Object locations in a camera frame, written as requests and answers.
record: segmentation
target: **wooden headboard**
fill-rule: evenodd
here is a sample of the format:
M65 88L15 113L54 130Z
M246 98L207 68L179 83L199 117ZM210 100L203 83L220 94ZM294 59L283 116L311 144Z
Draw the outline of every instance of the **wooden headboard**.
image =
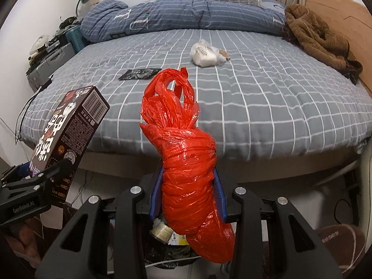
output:
M372 16L367 8L353 0L306 0L306 6L347 38L363 65L360 78L372 90Z

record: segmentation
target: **tied plastic bag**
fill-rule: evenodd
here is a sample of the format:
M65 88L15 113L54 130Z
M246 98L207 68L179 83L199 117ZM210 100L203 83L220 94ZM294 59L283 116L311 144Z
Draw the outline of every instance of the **tied plastic bag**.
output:
M200 109L187 77L181 68L163 70L152 79L141 106L147 125L140 126L163 158L162 205L168 226L186 234L202 257L224 263L233 258L235 235L217 214L212 183L216 143L195 127ZM173 80L174 91L167 88Z
M220 53L220 50L211 46L206 40L201 40L191 47L190 57L193 63L200 67L222 65L226 62L226 57Z

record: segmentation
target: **bed frame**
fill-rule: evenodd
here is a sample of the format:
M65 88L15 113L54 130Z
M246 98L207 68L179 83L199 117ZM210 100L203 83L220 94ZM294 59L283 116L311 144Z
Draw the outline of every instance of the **bed frame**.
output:
M352 0L306 0L306 6L349 40L350 49L363 65L360 78L371 95L372 16L367 8ZM357 158L353 148L341 148L318 154L255 159L248 162L220 159L219 166L228 169L236 182L258 182L345 166ZM102 174L140 179L153 172L158 163L158 158L144 155L86 152L79 167Z

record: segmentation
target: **round white label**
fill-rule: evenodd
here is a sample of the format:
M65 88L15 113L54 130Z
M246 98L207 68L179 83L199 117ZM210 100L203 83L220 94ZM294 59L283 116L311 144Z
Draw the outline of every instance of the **round white label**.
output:
M63 158L67 158L68 160L72 162L72 164L74 164L75 159L76 159L75 154L71 151L68 151Z

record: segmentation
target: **white plastic bag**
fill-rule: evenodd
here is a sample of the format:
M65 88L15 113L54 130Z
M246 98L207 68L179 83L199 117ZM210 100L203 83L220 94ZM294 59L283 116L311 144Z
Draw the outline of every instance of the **white plastic bag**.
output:
M222 65L226 62L218 48L211 46L206 40L194 44L190 51L190 57L196 66L211 67Z

